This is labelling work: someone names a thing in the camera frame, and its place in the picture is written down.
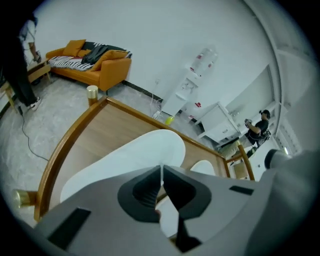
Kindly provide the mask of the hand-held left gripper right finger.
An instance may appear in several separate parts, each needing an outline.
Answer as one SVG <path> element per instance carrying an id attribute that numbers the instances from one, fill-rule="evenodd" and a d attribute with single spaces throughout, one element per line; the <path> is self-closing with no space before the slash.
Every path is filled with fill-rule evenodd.
<path id="1" fill-rule="evenodd" d="M 246 256 L 258 216 L 249 207 L 256 181 L 207 175 L 165 165 L 164 189 L 178 212 L 176 244 L 164 256 Z"/>

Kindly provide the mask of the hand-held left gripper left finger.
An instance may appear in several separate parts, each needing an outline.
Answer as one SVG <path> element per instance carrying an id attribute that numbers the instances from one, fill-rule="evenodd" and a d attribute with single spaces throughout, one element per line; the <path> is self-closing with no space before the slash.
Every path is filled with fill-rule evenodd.
<path id="1" fill-rule="evenodd" d="M 160 166 L 91 183 L 48 211 L 35 230 L 69 255 L 178 256 L 155 202 Z"/>

